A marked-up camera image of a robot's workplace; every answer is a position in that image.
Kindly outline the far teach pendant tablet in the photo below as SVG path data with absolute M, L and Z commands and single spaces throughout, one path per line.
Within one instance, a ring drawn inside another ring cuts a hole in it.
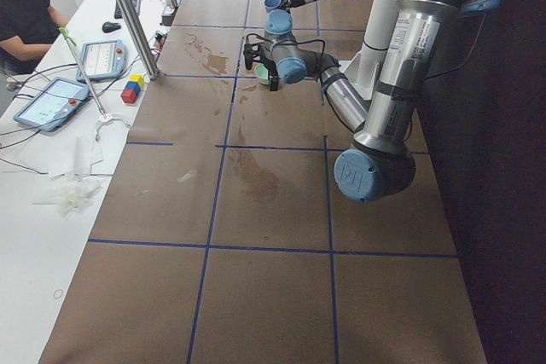
M 117 78 L 125 69 L 126 47 L 120 40 L 84 43 L 80 61 L 90 81 Z

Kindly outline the teach pendant tablet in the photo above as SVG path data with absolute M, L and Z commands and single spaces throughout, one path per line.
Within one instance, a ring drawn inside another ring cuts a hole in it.
M 84 43 L 80 61 L 90 81 L 117 78 L 125 69 L 126 47 L 120 40 Z
M 19 124 L 45 132 L 63 126 L 86 102 L 89 87 L 78 81 L 54 78 L 14 117 Z

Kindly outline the black computer mouse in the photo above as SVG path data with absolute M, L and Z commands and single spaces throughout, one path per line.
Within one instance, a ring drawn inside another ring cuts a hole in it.
M 119 30 L 121 28 L 120 23 L 107 21 L 102 24 L 102 31 L 104 33 L 111 33 Z

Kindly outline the mint green bowl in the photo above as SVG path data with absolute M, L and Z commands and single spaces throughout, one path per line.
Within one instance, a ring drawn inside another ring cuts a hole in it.
M 270 84 L 270 74 L 269 70 L 265 67 L 264 64 L 258 63 L 254 67 L 254 74 L 258 80 L 258 82 L 262 85 L 269 85 Z

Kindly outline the steel cylinder weight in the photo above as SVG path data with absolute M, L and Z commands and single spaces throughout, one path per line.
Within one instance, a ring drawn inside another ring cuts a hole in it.
M 165 0 L 165 2 L 166 2 L 166 7 L 170 9 L 177 9 L 179 6 L 180 0 Z

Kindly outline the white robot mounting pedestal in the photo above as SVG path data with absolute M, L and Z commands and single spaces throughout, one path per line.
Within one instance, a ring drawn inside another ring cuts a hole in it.
M 374 0 L 361 50 L 350 61 L 340 62 L 341 71 L 364 100 L 372 98 L 397 18 L 395 0 Z

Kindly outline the long metal reacher grabber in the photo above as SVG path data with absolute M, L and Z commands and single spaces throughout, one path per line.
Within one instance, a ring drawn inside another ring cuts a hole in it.
M 116 81 L 120 77 L 125 68 L 125 44 L 121 40 L 84 43 L 81 52 L 78 53 L 76 42 L 70 37 L 68 30 L 61 27 L 59 31 L 78 65 L 77 80 L 83 81 L 88 86 L 100 113 L 94 129 L 95 140 L 98 142 L 100 139 L 100 128 L 110 122 L 120 121 L 129 128 L 131 125 L 126 118 L 106 111 L 94 89 L 94 82 L 108 79 Z

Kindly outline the aluminium frame post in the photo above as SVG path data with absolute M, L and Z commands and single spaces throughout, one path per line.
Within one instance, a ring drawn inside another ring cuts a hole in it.
M 160 69 L 158 68 L 156 60 L 149 47 L 148 40 L 145 36 L 144 30 L 142 29 L 137 12 L 135 11 L 131 0 L 116 1 L 122 12 L 125 24 L 129 29 L 133 43 L 136 46 L 138 55 L 145 66 L 146 72 L 151 80 L 155 80 L 160 73 Z

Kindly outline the near teach pendant tablet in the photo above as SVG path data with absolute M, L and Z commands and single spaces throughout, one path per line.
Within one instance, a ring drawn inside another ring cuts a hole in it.
M 86 102 L 89 87 L 78 81 L 54 78 L 14 117 L 19 124 L 45 132 L 63 126 Z

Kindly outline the seated man black shirt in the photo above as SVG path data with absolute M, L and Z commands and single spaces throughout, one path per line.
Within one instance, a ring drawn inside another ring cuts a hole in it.
M 67 23 L 50 0 L 1 0 L 1 69 L 32 73 Z

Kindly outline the light blue plastic cup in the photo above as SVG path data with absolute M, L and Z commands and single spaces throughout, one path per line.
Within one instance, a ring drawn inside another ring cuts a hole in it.
M 264 8 L 267 14 L 282 7 L 282 0 L 264 0 Z

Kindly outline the crumpled white tissue paper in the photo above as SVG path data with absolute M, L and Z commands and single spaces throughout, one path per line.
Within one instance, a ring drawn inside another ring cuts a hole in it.
M 48 187 L 32 199 L 33 205 L 54 205 L 65 218 L 91 205 L 102 183 L 92 176 L 92 166 L 101 162 L 102 150 L 93 136 L 70 137 L 58 152 L 48 156 Z

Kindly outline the red blue yellow cube block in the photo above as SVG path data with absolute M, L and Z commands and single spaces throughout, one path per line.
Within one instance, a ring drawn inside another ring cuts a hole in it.
M 145 81 L 142 75 L 132 74 L 121 92 L 121 99 L 125 104 L 133 104 L 144 90 Z

